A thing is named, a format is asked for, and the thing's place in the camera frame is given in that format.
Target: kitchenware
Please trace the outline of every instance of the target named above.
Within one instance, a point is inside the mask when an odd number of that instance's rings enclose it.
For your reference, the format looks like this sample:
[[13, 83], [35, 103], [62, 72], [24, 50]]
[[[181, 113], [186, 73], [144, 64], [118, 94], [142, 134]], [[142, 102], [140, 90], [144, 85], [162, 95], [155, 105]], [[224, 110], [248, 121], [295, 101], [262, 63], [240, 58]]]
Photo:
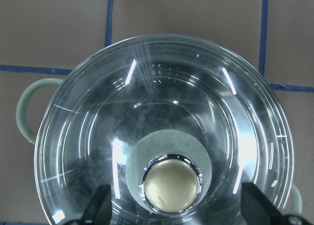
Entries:
[[[26, 106], [47, 84], [60, 86], [36, 137]], [[111, 186], [113, 224], [242, 224], [242, 182], [279, 209], [292, 184], [291, 133], [271, 87], [243, 58], [197, 37], [104, 48], [65, 80], [26, 89], [17, 123], [35, 144], [51, 224], [82, 213], [99, 185]]]

